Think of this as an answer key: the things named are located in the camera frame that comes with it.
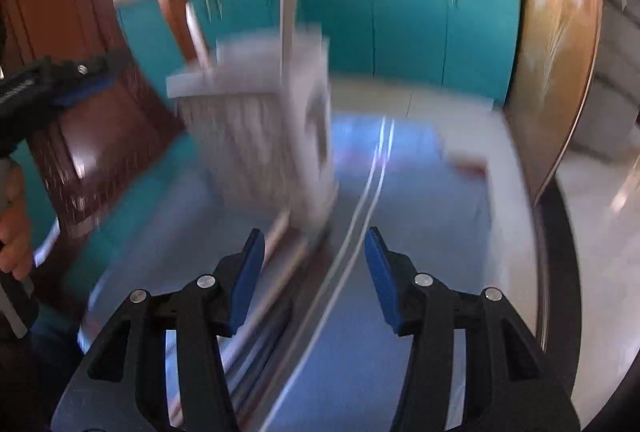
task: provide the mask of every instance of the finger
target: finger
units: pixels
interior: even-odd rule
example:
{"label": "finger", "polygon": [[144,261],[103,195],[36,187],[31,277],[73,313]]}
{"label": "finger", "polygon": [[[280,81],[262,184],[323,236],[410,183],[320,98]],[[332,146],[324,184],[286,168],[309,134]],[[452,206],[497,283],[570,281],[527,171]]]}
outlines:
{"label": "finger", "polygon": [[26,201],[19,199],[4,211],[0,218],[0,241],[8,245],[18,235],[31,232]]}
{"label": "finger", "polygon": [[0,251],[0,269],[5,273],[14,271],[30,248],[29,234],[22,234],[8,245],[5,245]]}
{"label": "finger", "polygon": [[22,279],[26,279],[29,276],[29,272],[31,271],[32,267],[33,252],[31,251],[31,248],[29,248],[27,253],[18,262],[18,266],[13,269],[12,273],[18,281],[21,281]]}
{"label": "finger", "polygon": [[12,163],[9,174],[6,177],[4,193],[9,203],[24,196],[24,175],[22,169],[16,163]]}

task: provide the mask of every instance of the black tool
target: black tool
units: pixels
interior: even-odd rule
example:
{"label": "black tool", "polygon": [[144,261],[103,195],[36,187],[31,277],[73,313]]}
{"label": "black tool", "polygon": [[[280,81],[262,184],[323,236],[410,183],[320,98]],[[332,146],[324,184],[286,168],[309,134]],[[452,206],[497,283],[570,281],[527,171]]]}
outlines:
{"label": "black tool", "polygon": [[413,335],[394,432],[446,427],[454,329],[466,332],[466,387],[460,432],[578,432],[571,400],[516,310],[496,288],[480,295],[447,288],[368,230],[365,254],[385,321]]}
{"label": "black tool", "polygon": [[102,329],[66,388],[54,432],[175,431],[167,411],[165,334],[177,331],[184,426],[190,432],[238,432],[217,335],[244,323],[264,259],[254,229],[241,253],[181,291],[129,295]]}
{"label": "black tool", "polygon": [[[17,145],[47,127],[64,109],[111,85],[129,62],[128,51],[58,64],[44,58],[0,80],[0,214],[7,206],[4,183],[9,156]],[[0,271],[0,340],[23,338],[37,315],[30,279],[18,282]]]}

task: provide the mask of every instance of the wooden cabinet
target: wooden cabinet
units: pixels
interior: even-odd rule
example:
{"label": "wooden cabinet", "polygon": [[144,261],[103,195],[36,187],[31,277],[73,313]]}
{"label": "wooden cabinet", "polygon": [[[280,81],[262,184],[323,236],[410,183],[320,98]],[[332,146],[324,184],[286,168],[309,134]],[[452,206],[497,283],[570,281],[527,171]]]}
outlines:
{"label": "wooden cabinet", "polygon": [[329,38],[332,72],[373,74],[370,0],[302,0],[305,22],[318,22]]}
{"label": "wooden cabinet", "polygon": [[520,0],[451,0],[442,87],[506,98],[520,23]]}
{"label": "wooden cabinet", "polygon": [[[85,58],[126,45],[113,0],[0,3],[23,65],[44,56]],[[63,234],[81,237],[104,219],[130,181],[164,152],[180,129],[179,120],[132,64],[110,88],[31,135],[34,162],[26,167],[37,164]]]}
{"label": "wooden cabinet", "polygon": [[373,0],[374,73],[439,88],[449,0]]}

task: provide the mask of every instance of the cabinet handle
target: cabinet handle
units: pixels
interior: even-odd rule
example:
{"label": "cabinet handle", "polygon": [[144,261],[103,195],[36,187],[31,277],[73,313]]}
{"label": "cabinet handle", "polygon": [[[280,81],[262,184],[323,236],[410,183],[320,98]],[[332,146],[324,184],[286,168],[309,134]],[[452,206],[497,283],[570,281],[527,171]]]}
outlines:
{"label": "cabinet handle", "polygon": [[222,2],[220,0],[216,0],[216,9],[218,10],[218,18],[222,21]]}
{"label": "cabinet handle", "polygon": [[204,5],[207,7],[207,17],[209,18],[209,22],[211,22],[211,2],[204,0]]}

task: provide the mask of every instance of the reflective surface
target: reflective surface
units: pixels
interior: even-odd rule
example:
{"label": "reflective surface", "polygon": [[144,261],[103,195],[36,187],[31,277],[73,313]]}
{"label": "reflective surface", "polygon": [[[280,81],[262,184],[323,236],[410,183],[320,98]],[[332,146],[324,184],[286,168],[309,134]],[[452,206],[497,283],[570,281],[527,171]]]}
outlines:
{"label": "reflective surface", "polygon": [[[370,225],[418,271],[454,289],[483,288],[491,228],[486,182],[447,165],[428,125],[336,115],[334,160],[335,272],[324,281],[327,296],[318,299],[322,317],[262,430],[390,427],[412,339],[396,337],[383,319],[362,250]],[[452,423],[462,412],[464,351],[458,342]]]}
{"label": "reflective surface", "polygon": [[640,138],[615,163],[570,151],[558,183],[574,233],[582,285],[582,343],[573,402],[585,426],[640,349]]}
{"label": "reflective surface", "polygon": [[505,109],[532,200],[566,150],[600,38],[602,0],[525,0]]}

